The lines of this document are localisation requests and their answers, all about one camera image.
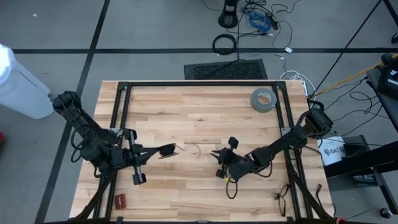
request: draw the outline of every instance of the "yellow cable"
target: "yellow cable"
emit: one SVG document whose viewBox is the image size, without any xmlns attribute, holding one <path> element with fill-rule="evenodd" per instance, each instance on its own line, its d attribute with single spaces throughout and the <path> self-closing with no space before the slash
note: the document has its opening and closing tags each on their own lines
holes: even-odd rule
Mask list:
<svg viewBox="0 0 398 224">
<path fill-rule="evenodd" d="M 392 56 L 392 58 L 397 58 L 397 57 L 398 57 L 398 54 L 395 54 L 395 55 Z M 334 84 L 334 85 L 332 85 L 332 86 L 329 86 L 328 88 L 326 88 L 326 89 L 324 89 L 324 90 L 322 90 L 322 91 L 319 91 L 319 92 L 318 92 L 317 94 L 315 94 L 314 96 L 321 95 L 322 93 L 324 93 L 324 92 L 326 92 L 326 91 L 328 91 L 328 90 L 331 90 L 331 89 L 335 88 L 336 86 L 338 86 L 338 85 L 340 85 L 340 84 L 342 84 L 342 83 L 344 83 L 344 82 L 348 82 L 348 81 L 350 81 L 350 80 L 352 80 L 352 79 L 354 79 L 354 78 L 356 78 L 356 77 L 358 77 L 358 76 L 364 74 L 364 73 L 367 72 L 368 70 L 374 69 L 374 68 L 376 68 L 377 66 L 380 66 L 381 64 L 382 64 L 382 62 L 380 62 L 380 63 L 378 63 L 377 65 L 375 65 L 375 66 L 373 66 L 373 67 L 370 67 L 370 68 L 368 68 L 368 69 L 366 69 L 366 70 L 360 71 L 359 73 L 357 73 L 357 74 L 355 74 L 355 75 L 353 75 L 353 76 L 351 76 L 351 77 L 348 77 L 348 78 L 346 78 L 346 79 L 344 79 L 344 80 L 342 80 L 342 81 L 340 81 L 340 82 L 338 82 L 338 83 L 336 83 L 336 84 Z"/>
</svg>

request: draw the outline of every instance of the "black floor mat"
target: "black floor mat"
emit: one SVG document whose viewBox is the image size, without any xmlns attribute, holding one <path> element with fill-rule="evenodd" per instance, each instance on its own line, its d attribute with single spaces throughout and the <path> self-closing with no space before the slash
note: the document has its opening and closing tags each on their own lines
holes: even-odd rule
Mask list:
<svg viewBox="0 0 398 224">
<path fill-rule="evenodd" d="M 186 80 L 268 79 L 262 59 L 184 65 Z"/>
</svg>

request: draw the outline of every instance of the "white container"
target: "white container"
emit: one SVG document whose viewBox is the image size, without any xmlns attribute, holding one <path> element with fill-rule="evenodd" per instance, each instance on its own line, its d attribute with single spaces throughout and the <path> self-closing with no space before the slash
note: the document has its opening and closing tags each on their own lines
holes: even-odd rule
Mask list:
<svg viewBox="0 0 398 224">
<path fill-rule="evenodd" d="M 40 119 L 54 111 L 49 94 L 50 90 L 17 62 L 12 50 L 0 44 L 0 105 Z"/>
</svg>

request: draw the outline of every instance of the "duct tape roll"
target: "duct tape roll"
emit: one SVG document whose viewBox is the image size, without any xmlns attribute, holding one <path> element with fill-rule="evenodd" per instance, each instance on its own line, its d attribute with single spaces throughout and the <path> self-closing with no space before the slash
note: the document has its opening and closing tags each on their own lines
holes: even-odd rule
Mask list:
<svg viewBox="0 0 398 224">
<path fill-rule="evenodd" d="M 250 104 L 257 112 L 266 113 L 276 105 L 276 95 L 268 88 L 254 90 L 250 98 Z"/>
</svg>

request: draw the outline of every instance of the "wooden table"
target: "wooden table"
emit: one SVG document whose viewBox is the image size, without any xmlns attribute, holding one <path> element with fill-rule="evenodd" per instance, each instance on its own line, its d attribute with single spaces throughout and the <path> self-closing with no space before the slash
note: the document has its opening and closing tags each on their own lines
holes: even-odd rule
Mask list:
<svg viewBox="0 0 398 224">
<path fill-rule="evenodd" d="M 304 90 L 297 80 L 286 81 L 294 121 L 308 110 Z M 117 81 L 102 83 L 94 119 L 109 128 L 116 96 Z M 236 153 L 245 153 L 266 146 L 280 138 L 275 109 L 258 113 L 251 108 L 249 99 L 260 86 L 137 86 L 131 90 L 126 128 L 137 131 L 137 143 L 146 147 L 175 142 L 182 150 L 179 155 L 157 159 L 156 155 L 142 167 L 147 183 L 132 183 L 133 168 L 119 171 L 117 194 L 126 194 L 127 209 L 113 210 L 112 220 L 211 220 L 211 221 L 282 221 L 275 193 L 288 184 L 283 153 L 274 159 L 270 178 L 247 175 L 239 180 L 239 192 L 234 200 L 226 196 L 226 182 L 215 176 L 220 168 L 210 155 L 215 149 L 228 146 L 228 139 L 239 140 Z M 285 105 L 279 94 L 284 121 Z M 123 107 L 121 97 L 119 115 Z M 120 116 L 116 127 L 119 127 Z M 309 139 L 308 146 L 317 148 Z M 323 171 L 322 160 L 316 152 L 303 148 L 302 162 L 307 185 L 315 196 L 322 184 L 320 200 L 325 210 L 333 215 L 331 197 Z M 96 192 L 99 180 L 93 176 L 94 168 L 86 161 L 80 171 L 70 216 L 81 212 Z M 269 168 L 262 174 L 268 174 Z M 297 188 L 300 211 L 305 217 L 302 194 Z M 101 217 L 106 208 L 105 192 Z M 287 216 L 294 217 L 290 192 L 285 196 Z"/>
</svg>

